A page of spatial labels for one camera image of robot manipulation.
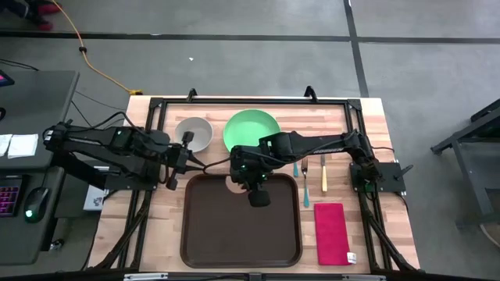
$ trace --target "brown tray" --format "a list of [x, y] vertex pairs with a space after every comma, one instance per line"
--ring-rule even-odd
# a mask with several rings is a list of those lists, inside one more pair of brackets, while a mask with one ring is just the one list
[[285, 174], [264, 183], [271, 205], [253, 208], [225, 176], [187, 183], [180, 256], [192, 268], [288, 267], [302, 255], [297, 183]]

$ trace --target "wooden table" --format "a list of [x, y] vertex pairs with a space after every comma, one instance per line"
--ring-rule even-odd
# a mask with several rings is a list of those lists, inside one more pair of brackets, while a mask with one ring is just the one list
[[[137, 126], [144, 126], [148, 114], [150, 97], [131, 97], [127, 114]], [[366, 132], [374, 147], [391, 147], [382, 101], [379, 98], [362, 98]], [[296, 130], [305, 136], [340, 134], [347, 130], [344, 109], [336, 105], [169, 105], [164, 131], [173, 137], [176, 125], [187, 117], [197, 116], [211, 122], [214, 134], [209, 147], [196, 154], [208, 164], [226, 158], [229, 153], [223, 144], [223, 128], [227, 120], [236, 112], [246, 108], [260, 108], [274, 116], [283, 131]], [[381, 162], [394, 161], [390, 150], [376, 150]], [[197, 173], [178, 176], [176, 191], [159, 186], [154, 193], [149, 212], [148, 227], [141, 260], [141, 271], [162, 272], [282, 272], [282, 273], [367, 273], [368, 257], [364, 239], [359, 202], [350, 184], [348, 164], [352, 161], [347, 153], [326, 155], [328, 191], [321, 191], [321, 167], [319, 155], [309, 157], [309, 200], [311, 206], [304, 208], [303, 177], [297, 178], [298, 194], [301, 200], [301, 225], [303, 253], [300, 261], [283, 269], [192, 269], [180, 259], [180, 235], [182, 227], [184, 192], [189, 179]], [[213, 172], [227, 171], [229, 163], [214, 167]], [[277, 173], [292, 175], [293, 165], [286, 165]], [[130, 191], [120, 191], [106, 200], [102, 210], [98, 231], [95, 235], [89, 266], [99, 263], [112, 249], [123, 233]], [[350, 266], [319, 266], [316, 253], [316, 234], [313, 205], [319, 202], [337, 202], [344, 205], [348, 240], [352, 252], [357, 254], [358, 263]], [[407, 261], [419, 268], [415, 244], [405, 206], [401, 198], [394, 194], [380, 194], [380, 204], [388, 236]], [[374, 237], [377, 261], [382, 265], [380, 245]], [[132, 237], [128, 254], [131, 262], [135, 247]]]

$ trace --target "utensil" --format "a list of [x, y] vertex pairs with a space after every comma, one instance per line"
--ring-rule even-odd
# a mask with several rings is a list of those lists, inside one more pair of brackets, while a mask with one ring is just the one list
[[304, 207], [309, 207], [309, 191], [307, 190], [307, 157], [302, 159], [302, 173], [304, 174]]
[[327, 167], [325, 165], [325, 155], [321, 155], [321, 190], [328, 191], [327, 186]]
[[298, 177], [297, 162], [294, 162], [294, 177]]

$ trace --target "green plate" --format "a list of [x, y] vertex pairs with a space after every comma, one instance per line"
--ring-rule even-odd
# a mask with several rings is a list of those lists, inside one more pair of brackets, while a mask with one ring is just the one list
[[281, 131], [278, 122], [269, 113], [257, 109], [247, 109], [236, 113], [224, 128], [223, 139], [228, 151], [234, 145], [259, 144], [261, 137]]

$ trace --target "concrete floor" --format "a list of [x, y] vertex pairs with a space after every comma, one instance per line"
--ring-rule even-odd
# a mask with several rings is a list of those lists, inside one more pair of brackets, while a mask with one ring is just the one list
[[[76, 0], [60, 1], [84, 32], [152, 34], [349, 35], [342, 0]], [[500, 37], [495, 0], [351, 0], [359, 36]], [[61, 15], [58, 31], [70, 31]], [[30, 28], [8, 14], [0, 28]], [[0, 57], [43, 70], [80, 71], [78, 90], [118, 108], [127, 93], [89, 70], [72, 39], [0, 38]], [[86, 40], [91, 61], [147, 94], [359, 97], [350, 43], [283, 41]], [[391, 139], [403, 165], [421, 268], [432, 273], [500, 279], [500, 250], [479, 230], [455, 220], [477, 211], [455, 156], [429, 147], [467, 124], [499, 97], [497, 44], [360, 44], [370, 97], [383, 99]], [[113, 110], [75, 96], [91, 123]], [[70, 117], [84, 125], [74, 108]], [[78, 270], [86, 258], [91, 219], [75, 222], [59, 255], [26, 272]], [[0, 275], [20, 274], [0, 267]]]

